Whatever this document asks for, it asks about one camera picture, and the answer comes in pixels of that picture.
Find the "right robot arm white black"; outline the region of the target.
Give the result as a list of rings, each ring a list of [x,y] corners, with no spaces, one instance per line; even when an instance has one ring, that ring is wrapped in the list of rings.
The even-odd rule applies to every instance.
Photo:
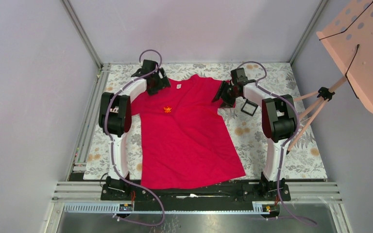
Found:
[[[297,134],[299,119],[291,95],[277,95],[248,79],[244,68],[231,71],[231,80],[223,81],[213,98],[222,100],[221,107],[231,107],[238,97],[246,104],[261,109],[262,130],[268,140],[266,165],[255,190],[266,200],[283,201],[285,179],[281,176],[288,145]]]

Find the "red t-shirt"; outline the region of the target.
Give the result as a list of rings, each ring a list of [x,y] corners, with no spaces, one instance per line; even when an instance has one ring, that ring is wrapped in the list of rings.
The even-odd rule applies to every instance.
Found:
[[[141,121],[141,184],[150,189],[192,189],[239,178],[244,167],[212,102],[220,80],[195,74],[132,102]],[[166,114],[163,107],[170,106]]]

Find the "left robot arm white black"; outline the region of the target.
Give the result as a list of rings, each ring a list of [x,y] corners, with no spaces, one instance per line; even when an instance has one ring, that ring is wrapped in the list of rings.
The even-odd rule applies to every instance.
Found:
[[[131,75],[131,79],[117,92],[104,92],[101,96],[99,126],[110,139],[110,170],[106,177],[104,193],[113,192],[124,200],[135,197],[136,191],[154,194],[148,188],[130,181],[126,153],[126,137],[132,125],[132,102],[142,93],[155,95],[170,87],[169,80],[161,64],[144,60],[141,67]]]

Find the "orange glitter brooch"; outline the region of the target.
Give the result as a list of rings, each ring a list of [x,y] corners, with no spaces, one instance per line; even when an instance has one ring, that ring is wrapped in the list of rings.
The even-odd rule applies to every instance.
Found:
[[[170,106],[165,106],[165,107],[163,107],[163,111],[164,111],[164,113],[169,114],[169,113],[171,113],[172,108]]]

